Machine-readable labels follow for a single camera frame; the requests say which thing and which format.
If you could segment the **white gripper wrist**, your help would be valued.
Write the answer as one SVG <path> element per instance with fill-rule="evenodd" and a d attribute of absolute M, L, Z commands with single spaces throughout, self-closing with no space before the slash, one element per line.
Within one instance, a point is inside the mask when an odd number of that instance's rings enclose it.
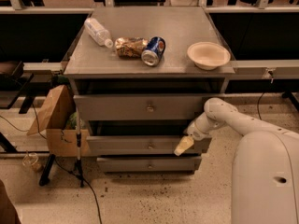
<path fill-rule="evenodd" d="M 183 136 L 176 146 L 174 153 L 180 156 L 188 148 L 193 146 L 194 141 L 200 141 L 209 135 L 211 130 L 211 119 L 205 114 L 201 114 L 198 118 L 194 119 L 187 127 L 186 134 Z"/>

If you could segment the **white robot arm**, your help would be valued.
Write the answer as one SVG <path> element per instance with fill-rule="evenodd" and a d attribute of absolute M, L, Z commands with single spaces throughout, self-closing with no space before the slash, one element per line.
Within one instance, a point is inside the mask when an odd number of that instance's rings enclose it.
<path fill-rule="evenodd" d="M 210 98 L 174 153 L 228 125 L 242 135 L 232 165 L 232 224 L 299 224 L 299 133 L 245 115 Z"/>

